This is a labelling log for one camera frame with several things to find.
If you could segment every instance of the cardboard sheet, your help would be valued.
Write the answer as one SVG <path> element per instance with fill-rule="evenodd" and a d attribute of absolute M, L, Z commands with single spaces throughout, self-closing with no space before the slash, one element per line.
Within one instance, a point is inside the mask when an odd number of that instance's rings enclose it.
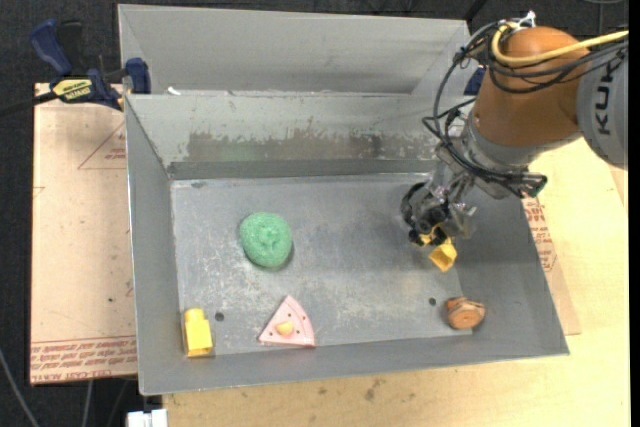
<path fill-rule="evenodd" d="M 35 109 L 32 384 L 137 372 L 124 116 Z"/>

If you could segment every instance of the yellow object in gripper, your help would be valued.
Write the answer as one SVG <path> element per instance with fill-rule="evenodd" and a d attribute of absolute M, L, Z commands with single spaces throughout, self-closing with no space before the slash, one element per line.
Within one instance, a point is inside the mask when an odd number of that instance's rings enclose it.
<path fill-rule="evenodd" d="M 188 357 L 205 356 L 211 352 L 211 326 L 202 308 L 189 308 L 184 312 L 184 331 Z"/>

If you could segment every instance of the black cable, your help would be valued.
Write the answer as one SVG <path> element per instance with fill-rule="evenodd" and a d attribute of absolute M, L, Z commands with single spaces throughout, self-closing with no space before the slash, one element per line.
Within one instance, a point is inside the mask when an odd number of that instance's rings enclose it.
<path fill-rule="evenodd" d="M 2 109 L 0 109 L 0 118 L 15 114 L 16 112 L 29 110 L 36 105 L 50 102 L 51 100 L 55 100 L 56 98 L 58 98 L 58 95 L 56 95 L 53 91 L 49 91 L 48 93 L 36 96 L 35 98 L 30 98 L 29 100 L 25 100 L 23 102 L 14 103 L 12 105 L 9 105 L 8 107 L 3 107 Z"/>

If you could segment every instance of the wooden table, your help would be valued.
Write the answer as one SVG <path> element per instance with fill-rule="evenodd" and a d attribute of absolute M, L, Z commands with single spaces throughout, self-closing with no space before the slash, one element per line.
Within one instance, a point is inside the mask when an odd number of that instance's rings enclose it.
<path fill-rule="evenodd" d="M 582 140 L 531 167 L 580 320 L 569 356 L 167 395 L 169 425 L 630 425 L 626 173 Z"/>

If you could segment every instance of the gray metal tray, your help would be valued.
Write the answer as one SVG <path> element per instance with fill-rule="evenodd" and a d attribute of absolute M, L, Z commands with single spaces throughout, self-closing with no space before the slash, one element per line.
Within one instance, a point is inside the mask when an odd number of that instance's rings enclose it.
<path fill-rule="evenodd" d="M 441 273 L 399 206 L 434 170 L 428 98 L 149 95 L 126 99 L 139 382 L 143 394 L 563 354 L 564 336 L 517 198 L 481 192 L 478 230 Z M 266 272 L 242 254 L 249 213 L 283 215 L 294 254 Z M 257 341 L 284 296 L 315 348 Z M 443 303 L 487 307 L 454 331 Z M 215 355 L 188 359 L 182 312 L 202 307 Z M 216 313 L 220 320 L 215 320 Z"/>

